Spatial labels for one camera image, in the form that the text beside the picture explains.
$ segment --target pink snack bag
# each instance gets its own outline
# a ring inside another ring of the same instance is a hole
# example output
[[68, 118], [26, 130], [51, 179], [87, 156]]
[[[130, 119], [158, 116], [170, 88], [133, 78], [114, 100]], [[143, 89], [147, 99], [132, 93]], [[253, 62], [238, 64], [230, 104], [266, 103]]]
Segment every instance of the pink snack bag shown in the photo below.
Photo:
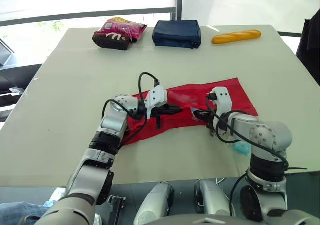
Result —
[[125, 20], [121, 17], [114, 17], [106, 23], [95, 34], [116, 33], [129, 36], [133, 42], [140, 40], [147, 25]]

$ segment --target bread loaf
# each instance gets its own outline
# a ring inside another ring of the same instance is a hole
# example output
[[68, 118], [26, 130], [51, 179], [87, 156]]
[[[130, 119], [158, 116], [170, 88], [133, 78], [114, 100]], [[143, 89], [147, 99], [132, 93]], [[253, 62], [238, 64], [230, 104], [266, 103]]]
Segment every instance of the bread loaf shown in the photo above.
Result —
[[258, 30], [246, 30], [239, 32], [224, 33], [215, 36], [212, 39], [213, 44], [226, 44], [236, 41], [257, 39], [261, 37], [261, 32]]

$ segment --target red cloth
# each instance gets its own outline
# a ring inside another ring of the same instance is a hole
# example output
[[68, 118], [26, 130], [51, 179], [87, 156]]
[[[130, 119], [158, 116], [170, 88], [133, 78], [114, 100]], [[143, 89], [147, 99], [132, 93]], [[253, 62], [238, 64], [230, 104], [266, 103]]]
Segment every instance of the red cloth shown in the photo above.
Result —
[[[233, 78], [225, 81], [212, 82], [207, 84], [187, 84], [167, 89], [168, 103], [179, 105], [182, 112], [173, 115], [161, 115], [161, 128], [156, 129], [156, 118], [152, 117], [148, 120], [144, 129], [132, 138], [127, 144], [132, 144], [140, 140], [152, 138], [169, 129], [191, 127], [198, 125], [207, 125], [206, 122], [198, 120], [194, 117], [191, 108], [207, 110], [206, 96], [207, 93], [215, 87], [226, 87], [229, 91], [232, 100], [232, 110], [242, 110], [249, 115], [258, 116], [255, 107], [250, 102], [244, 89], [241, 87], [238, 78]], [[142, 120], [128, 119], [130, 126], [130, 136], [135, 133], [144, 123]]]

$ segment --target navy blue pouch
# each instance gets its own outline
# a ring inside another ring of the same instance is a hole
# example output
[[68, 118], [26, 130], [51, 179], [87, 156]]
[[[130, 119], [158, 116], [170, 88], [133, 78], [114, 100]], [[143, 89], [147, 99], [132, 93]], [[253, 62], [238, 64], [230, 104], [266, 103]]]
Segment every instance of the navy blue pouch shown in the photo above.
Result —
[[159, 47], [197, 49], [201, 45], [201, 30], [198, 21], [158, 21], [152, 39]]

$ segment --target person's leg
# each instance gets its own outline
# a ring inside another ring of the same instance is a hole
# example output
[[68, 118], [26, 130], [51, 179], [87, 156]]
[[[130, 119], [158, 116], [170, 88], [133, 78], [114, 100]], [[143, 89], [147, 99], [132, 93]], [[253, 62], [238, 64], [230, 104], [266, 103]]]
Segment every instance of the person's leg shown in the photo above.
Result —
[[[27, 202], [0, 204], [0, 224], [18, 225], [21, 218], [26, 216], [42, 217], [49, 207], [34, 205]], [[28, 220], [27, 225], [33, 225], [36, 221]]]

